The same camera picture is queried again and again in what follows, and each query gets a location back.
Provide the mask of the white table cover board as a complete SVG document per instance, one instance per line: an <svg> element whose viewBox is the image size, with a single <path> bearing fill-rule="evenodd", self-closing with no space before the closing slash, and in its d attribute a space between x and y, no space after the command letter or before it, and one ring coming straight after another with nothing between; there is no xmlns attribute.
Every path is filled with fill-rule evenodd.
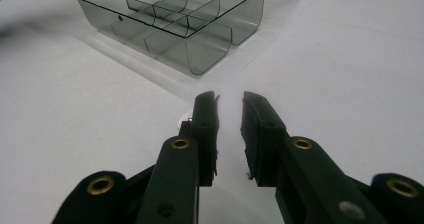
<svg viewBox="0 0 424 224"><path fill-rule="evenodd" d="M274 190L248 176L248 91L346 174L424 184L424 0L265 0L258 30L201 76L97 32L78 0L3 0L0 224L50 224L84 177L149 167L210 90L217 175L200 224L282 222Z"/></svg>

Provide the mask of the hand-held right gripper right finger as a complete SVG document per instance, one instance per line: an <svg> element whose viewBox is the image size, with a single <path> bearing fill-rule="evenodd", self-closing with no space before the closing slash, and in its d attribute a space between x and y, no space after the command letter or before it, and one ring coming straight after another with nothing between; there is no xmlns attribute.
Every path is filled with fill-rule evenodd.
<svg viewBox="0 0 424 224"><path fill-rule="evenodd" d="M241 134L251 178L276 189L286 224L388 224L318 143L287 133L265 97L244 93Z"/></svg>

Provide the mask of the clear smoky compartment box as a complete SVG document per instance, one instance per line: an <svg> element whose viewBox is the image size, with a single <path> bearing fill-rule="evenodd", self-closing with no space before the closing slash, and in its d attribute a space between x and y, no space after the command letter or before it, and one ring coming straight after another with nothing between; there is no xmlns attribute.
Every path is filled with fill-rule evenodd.
<svg viewBox="0 0 424 224"><path fill-rule="evenodd" d="M101 33L201 75L254 34L264 0L78 0Z"/></svg>

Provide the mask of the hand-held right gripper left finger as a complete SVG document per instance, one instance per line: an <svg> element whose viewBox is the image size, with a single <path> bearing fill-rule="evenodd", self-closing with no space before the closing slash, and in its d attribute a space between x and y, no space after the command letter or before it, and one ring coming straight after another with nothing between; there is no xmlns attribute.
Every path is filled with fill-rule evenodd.
<svg viewBox="0 0 424 224"><path fill-rule="evenodd" d="M216 175L218 98L208 91L159 153L135 224L198 224L199 189Z"/></svg>

